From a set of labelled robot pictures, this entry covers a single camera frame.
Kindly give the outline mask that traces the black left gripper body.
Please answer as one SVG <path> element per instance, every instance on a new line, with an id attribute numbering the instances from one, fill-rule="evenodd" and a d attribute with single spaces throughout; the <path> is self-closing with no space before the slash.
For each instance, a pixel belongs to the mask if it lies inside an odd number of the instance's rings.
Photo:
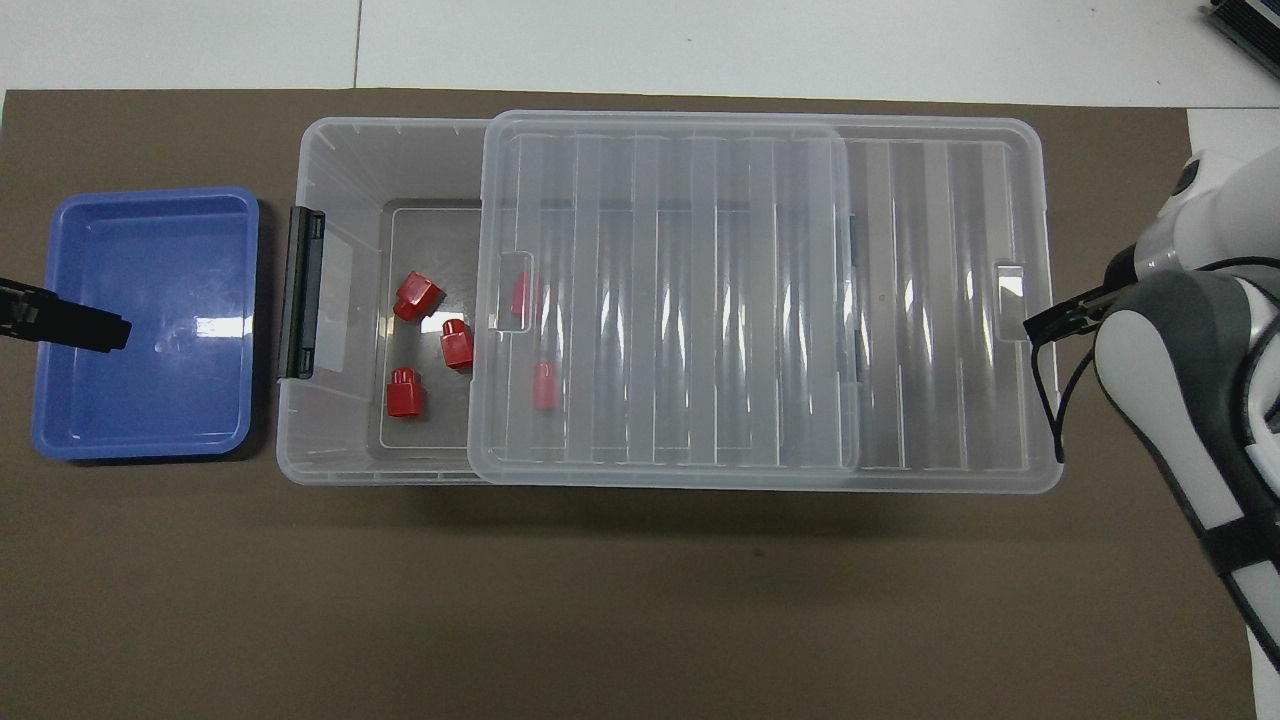
<path id="1" fill-rule="evenodd" d="M 45 288 L 1 278 L 1 334 L 38 340 L 37 315 L 45 300 Z"/>

